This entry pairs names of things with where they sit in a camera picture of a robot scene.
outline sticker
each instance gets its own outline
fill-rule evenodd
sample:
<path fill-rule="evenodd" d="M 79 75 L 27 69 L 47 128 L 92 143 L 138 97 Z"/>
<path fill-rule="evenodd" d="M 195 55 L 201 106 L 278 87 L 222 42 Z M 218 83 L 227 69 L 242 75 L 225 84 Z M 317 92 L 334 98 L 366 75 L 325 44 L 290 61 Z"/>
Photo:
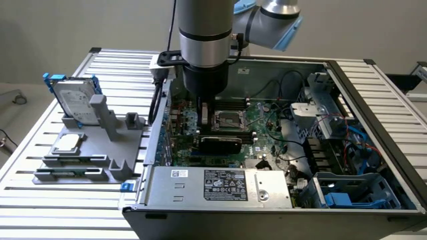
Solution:
<path fill-rule="evenodd" d="M 203 181 L 207 201 L 249 201 L 246 171 L 205 170 Z"/>
<path fill-rule="evenodd" d="M 249 69 L 249 68 L 239 68 L 239 69 L 238 69 L 238 74 L 246 74 L 246 75 L 249 75 L 249 74 L 250 74 L 250 69 Z"/>
<path fill-rule="evenodd" d="M 80 160 L 79 159 L 62 159 L 60 160 L 62 162 L 67 162 L 67 163 L 80 163 Z"/>
<path fill-rule="evenodd" d="M 171 178 L 187 178 L 189 170 L 173 170 Z"/>
<path fill-rule="evenodd" d="M 55 145 L 56 151 L 74 150 L 78 146 L 79 140 L 79 134 L 64 134 Z"/>
<path fill-rule="evenodd" d="M 64 107 L 68 108 L 74 119 L 76 119 L 83 124 L 100 124 L 95 115 L 94 108 L 90 104 L 92 96 L 82 91 L 72 90 L 62 90 L 59 93 L 66 103 Z"/>
<path fill-rule="evenodd" d="M 76 174 L 72 171 L 63 171 L 63 172 L 52 172 L 51 173 L 54 176 L 60 176 L 60 177 L 74 177 Z"/>

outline aluminum extrusion table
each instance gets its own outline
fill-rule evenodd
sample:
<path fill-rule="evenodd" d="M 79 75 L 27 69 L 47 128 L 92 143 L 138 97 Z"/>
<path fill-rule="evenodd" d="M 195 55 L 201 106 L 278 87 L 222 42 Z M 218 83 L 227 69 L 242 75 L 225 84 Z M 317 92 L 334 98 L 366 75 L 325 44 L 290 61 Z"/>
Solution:
<path fill-rule="evenodd" d="M 150 62 L 157 52 L 102 49 L 87 55 L 74 76 L 96 74 L 108 108 L 118 115 L 149 116 L 154 95 Z M 335 59 L 365 98 L 422 179 L 427 182 L 427 119 L 375 64 Z M 119 184 L 35 185 L 42 165 L 63 128 L 62 108 L 54 100 L 19 148 L 0 170 L 0 239 L 138 239 L 122 211 L 135 193 L 120 193 Z M 135 174 L 143 161 L 151 128 L 146 127 Z M 427 229 L 411 239 L 426 239 Z M 403 235 L 387 239 L 409 239 Z"/>

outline white wall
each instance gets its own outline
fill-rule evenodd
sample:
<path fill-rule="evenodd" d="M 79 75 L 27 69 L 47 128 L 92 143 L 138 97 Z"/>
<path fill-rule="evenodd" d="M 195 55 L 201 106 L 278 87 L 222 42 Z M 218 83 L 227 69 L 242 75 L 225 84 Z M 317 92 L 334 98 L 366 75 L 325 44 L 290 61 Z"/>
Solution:
<path fill-rule="evenodd" d="M 289 51 L 253 46 L 253 54 L 371 58 L 389 73 L 427 61 L 426 0 L 299 5 L 305 23 Z M 42 83 L 44 72 L 72 74 L 91 47 L 163 50 L 171 9 L 173 0 L 0 0 L 0 82 Z"/>

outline cpu socket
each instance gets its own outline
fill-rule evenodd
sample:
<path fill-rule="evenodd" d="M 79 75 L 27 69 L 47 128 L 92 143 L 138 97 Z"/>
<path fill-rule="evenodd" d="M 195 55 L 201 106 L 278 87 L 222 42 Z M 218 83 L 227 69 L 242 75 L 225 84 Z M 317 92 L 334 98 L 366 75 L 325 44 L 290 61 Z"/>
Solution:
<path fill-rule="evenodd" d="M 245 131 L 246 121 L 242 111 L 217 111 L 214 116 L 215 131 Z"/>

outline power supply label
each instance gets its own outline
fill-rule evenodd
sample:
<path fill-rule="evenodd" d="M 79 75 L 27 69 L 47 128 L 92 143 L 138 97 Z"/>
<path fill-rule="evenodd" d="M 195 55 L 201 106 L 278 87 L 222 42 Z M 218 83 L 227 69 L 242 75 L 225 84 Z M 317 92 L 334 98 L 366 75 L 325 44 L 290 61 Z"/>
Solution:
<path fill-rule="evenodd" d="M 207 201 L 249 201 L 246 171 L 205 170 L 203 197 Z"/>

